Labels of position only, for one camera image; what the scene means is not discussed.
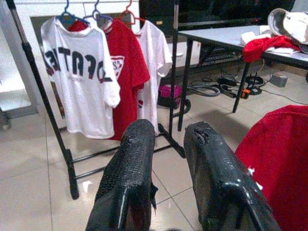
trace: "table leg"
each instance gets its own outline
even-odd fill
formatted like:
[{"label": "table leg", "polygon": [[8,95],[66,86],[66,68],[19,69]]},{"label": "table leg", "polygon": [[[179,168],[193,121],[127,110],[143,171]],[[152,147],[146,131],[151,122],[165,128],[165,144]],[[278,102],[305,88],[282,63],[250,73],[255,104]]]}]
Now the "table leg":
[{"label": "table leg", "polygon": [[186,61],[185,61],[185,69],[184,69],[184,79],[183,79],[183,86],[182,86],[182,96],[181,96],[181,106],[180,106],[180,116],[179,116],[179,123],[178,123],[178,131],[182,130],[182,123],[183,123],[183,115],[184,115],[184,105],[186,99],[186,91],[187,91],[187,82],[188,82],[188,70],[191,64],[191,57],[192,57],[192,47],[193,41],[191,39],[187,39],[187,53],[186,53]]},{"label": "table leg", "polygon": [[239,91],[237,92],[236,100],[235,100],[235,103],[234,103],[234,106],[233,106],[233,111],[232,111],[233,113],[236,112],[237,106],[239,104],[239,101],[240,101],[240,98],[241,98],[241,94],[242,94],[242,91],[243,91],[243,87],[245,85],[245,80],[246,80],[246,77],[247,77],[247,73],[248,73],[248,70],[249,70],[249,66],[250,66],[250,63],[246,63],[245,64],[245,69],[244,69],[244,72],[243,72],[243,77],[242,77],[241,84],[240,84],[240,87],[239,87]]}]

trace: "clothes hanger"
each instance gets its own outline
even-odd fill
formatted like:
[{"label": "clothes hanger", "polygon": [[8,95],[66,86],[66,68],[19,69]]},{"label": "clothes hanger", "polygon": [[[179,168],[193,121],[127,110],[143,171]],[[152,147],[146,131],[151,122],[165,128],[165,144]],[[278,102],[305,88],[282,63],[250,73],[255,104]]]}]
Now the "clothes hanger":
[{"label": "clothes hanger", "polygon": [[[75,19],[78,19],[78,20],[84,22],[84,23],[87,24],[87,25],[90,24],[88,21],[86,21],[86,20],[84,20],[84,19],[82,19],[82,18],[79,18],[79,17],[77,17],[77,16],[75,16],[75,15],[69,13],[69,12],[67,11],[67,8],[68,8],[68,7],[69,7],[69,0],[66,0],[66,6],[65,6],[65,8],[64,8],[64,12],[63,12],[60,16],[58,16],[58,18],[60,19],[60,21],[61,21],[62,23],[64,23],[64,22],[73,23],[73,22],[75,21]],[[69,16],[70,16],[70,20],[63,19],[63,16],[65,16],[65,15],[69,15]]]},{"label": "clothes hanger", "polygon": [[[93,10],[93,12],[92,12],[92,15],[87,15],[87,16],[83,17],[83,19],[92,17],[92,18],[94,18],[96,21],[98,21],[98,19],[100,19],[100,18],[106,18],[106,19],[108,19],[108,20],[113,21],[113,18],[112,18],[112,17],[107,16],[107,15],[104,15],[104,14],[102,14],[102,13],[100,13],[100,12],[98,11],[97,5],[98,5],[99,2],[100,2],[100,0],[97,0],[96,3],[94,4],[94,10]],[[95,18],[95,13],[98,13],[99,18]]]},{"label": "clothes hanger", "polygon": [[131,15],[133,16],[134,21],[133,21],[132,23],[125,23],[126,25],[133,25],[133,24],[136,23],[136,20],[139,20],[139,21],[141,21],[141,22],[145,22],[145,19],[135,17],[135,15],[133,14],[133,12],[130,11],[130,10],[128,9],[128,8],[131,6],[132,2],[133,2],[132,0],[129,1],[129,5],[128,5],[128,6],[126,7],[126,9],[120,14],[120,16],[119,16],[117,19],[120,19],[120,20],[122,21],[122,20],[123,20],[124,14],[125,14],[125,13],[129,13],[129,14],[131,14]]}]

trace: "clothing rack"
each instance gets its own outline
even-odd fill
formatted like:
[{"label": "clothing rack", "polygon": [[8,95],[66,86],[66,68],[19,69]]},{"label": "clothing rack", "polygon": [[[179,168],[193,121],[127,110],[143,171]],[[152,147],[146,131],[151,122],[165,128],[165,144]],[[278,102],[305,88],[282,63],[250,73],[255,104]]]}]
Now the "clothing rack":
[{"label": "clothing rack", "polygon": [[[49,119],[51,121],[54,133],[55,133],[57,141],[60,145],[63,157],[65,159],[65,162],[66,162],[66,165],[67,165],[67,171],[68,171],[69,184],[70,184],[70,192],[71,192],[72,198],[74,200],[76,200],[77,198],[79,198],[77,180],[80,179],[80,178],[101,172],[105,169],[105,167],[101,167],[99,169],[95,169],[95,170],[92,170],[92,171],[89,171],[89,172],[86,172],[86,173],[83,173],[83,174],[80,174],[80,175],[76,175],[74,164],[77,163],[77,162],[80,162],[80,161],[88,160],[90,158],[96,157],[96,156],[101,155],[101,154],[105,154],[105,153],[108,153],[108,152],[111,152],[111,151],[115,151],[115,150],[118,149],[118,147],[108,149],[108,150],[105,150],[105,151],[101,151],[101,152],[98,152],[98,153],[94,153],[94,154],[89,154],[87,156],[83,156],[83,157],[80,157],[80,158],[77,158],[77,159],[73,159],[71,151],[69,149],[66,149],[65,144],[64,144],[63,139],[62,139],[62,136],[60,134],[59,127],[58,127],[57,122],[55,120],[55,117],[54,117],[54,114],[52,112],[46,91],[44,89],[42,80],[41,80],[39,72],[38,72],[37,65],[35,63],[35,59],[34,59],[34,56],[33,56],[32,50],[31,50],[31,46],[30,46],[29,42],[27,41],[25,32],[24,32],[23,27],[21,25],[21,22],[20,22],[20,19],[19,19],[17,10],[16,10],[15,3],[14,3],[13,0],[6,0],[6,2],[7,2],[7,5],[9,7],[10,11],[11,11],[13,20],[15,22],[15,25],[17,27],[17,30],[18,30],[18,33],[19,33],[19,36],[20,36],[20,39],[22,41],[23,50],[24,50],[26,57],[27,57],[27,60],[30,64],[30,67],[31,67],[31,70],[33,72],[36,84],[38,86],[38,89],[39,89],[39,92],[42,96],[45,108],[46,108],[48,116],[49,116]],[[177,40],[177,28],[178,28],[178,22],[174,21],[174,30],[175,30],[175,35],[176,35],[176,37],[174,37],[174,39],[176,39],[176,40]],[[172,76],[175,75],[176,48],[177,48],[177,45],[175,43],[175,44],[173,44]],[[174,78],[171,81],[171,96],[170,96],[171,102],[173,101],[172,100],[173,98],[174,98]],[[170,107],[170,118],[169,118],[169,131],[166,131],[162,124],[158,124],[158,128],[159,128],[159,131],[160,131],[160,134],[158,135],[158,137],[163,136],[169,142],[169,145],[158,148],[154,152],[156,153],[156,152],[168,149],[168,148],[174,148],[179,153],[179,155],[181,157],[185,158],[184,149],[172,138],[173,117],[174,117],[173,107],[171,106]]]}]

